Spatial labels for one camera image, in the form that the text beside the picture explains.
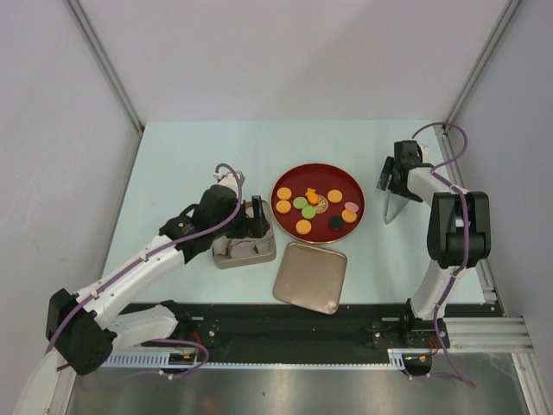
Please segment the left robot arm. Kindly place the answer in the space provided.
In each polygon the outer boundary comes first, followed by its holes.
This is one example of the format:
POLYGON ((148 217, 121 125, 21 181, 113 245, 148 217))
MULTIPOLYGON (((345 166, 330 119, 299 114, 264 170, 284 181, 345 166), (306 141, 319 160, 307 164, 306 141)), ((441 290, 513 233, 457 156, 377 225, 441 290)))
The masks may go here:
POLYGON ((154 282, 210 250, 219 239, 262 239, 270 230, 263 200, 242 201, 239 188, 223 183, 169 219, 133 259, 94 284, 49 299, 48 351, 56 351, 78 375, 102 366, 118 348, 173 339, 189 316, 176 302, 143 312, 124 309, 154 282))

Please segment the metal serving tongs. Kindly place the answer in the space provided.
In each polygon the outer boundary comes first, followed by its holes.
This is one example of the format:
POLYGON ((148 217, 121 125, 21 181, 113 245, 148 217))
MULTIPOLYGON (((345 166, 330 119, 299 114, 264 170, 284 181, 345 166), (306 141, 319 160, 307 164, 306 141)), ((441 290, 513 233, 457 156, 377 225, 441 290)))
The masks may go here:
POLYGON ((391 191, 386 192, 383 221, 386 226, 390 225, 406 208, 410 200, 401 196, 395 195, 391 191))

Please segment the orange fish-shaped cookie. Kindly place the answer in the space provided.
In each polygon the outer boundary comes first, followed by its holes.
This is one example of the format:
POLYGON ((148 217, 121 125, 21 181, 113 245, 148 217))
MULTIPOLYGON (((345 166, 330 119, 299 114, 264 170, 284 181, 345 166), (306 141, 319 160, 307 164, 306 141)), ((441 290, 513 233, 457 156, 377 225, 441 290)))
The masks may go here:
POLYGON ((308 188, 305 197, 309 204, 317 205, 319 202, 319 195, 316 193, 316 190, 313 188, 308 188))

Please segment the green sandwich cookie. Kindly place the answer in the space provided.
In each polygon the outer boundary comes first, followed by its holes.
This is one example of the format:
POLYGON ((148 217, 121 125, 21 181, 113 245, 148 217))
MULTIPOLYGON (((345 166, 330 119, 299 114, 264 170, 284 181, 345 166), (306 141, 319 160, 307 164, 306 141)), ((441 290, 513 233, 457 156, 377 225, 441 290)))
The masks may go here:
POLYGON ((302 217, 305 220, 312 220, 316 216, 316 210, 314 206, 306 206, 301 211, 302 217))
POLYGON ((306 206, 308 205, 308 201, 305 197, 303 196, 300 196, 300 197, 296 197, 294 200, 293 200, 293 207, 295 209, 298 209, 298 210, 302 210, 304 209, 306 206))

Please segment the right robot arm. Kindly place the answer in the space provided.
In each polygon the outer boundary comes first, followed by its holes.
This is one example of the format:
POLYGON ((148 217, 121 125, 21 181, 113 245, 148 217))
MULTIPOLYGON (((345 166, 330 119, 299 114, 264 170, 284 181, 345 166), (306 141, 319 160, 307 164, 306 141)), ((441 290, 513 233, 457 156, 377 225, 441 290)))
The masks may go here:
POLYGON ((489 196, 454 185, 423 160, 423 149, 414 140, 394 143, 385 160, 377 188, 407 201, 430 207, 426 246, 429 267, 395 331, 400 342, 424 348, 446 342, 443 322, 451 294, 464 273, 491 251, 489 196))

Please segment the orange biscuit cookie bottom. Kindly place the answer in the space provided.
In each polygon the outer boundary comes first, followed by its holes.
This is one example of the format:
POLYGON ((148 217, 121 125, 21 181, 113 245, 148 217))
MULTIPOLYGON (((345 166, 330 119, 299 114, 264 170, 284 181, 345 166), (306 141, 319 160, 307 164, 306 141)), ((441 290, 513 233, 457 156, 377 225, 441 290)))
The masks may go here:
POLYGON ((300 235, 309 234, 312 230, 312 225, 309 220, 299 220, 296 222, 296 232, 300 235))

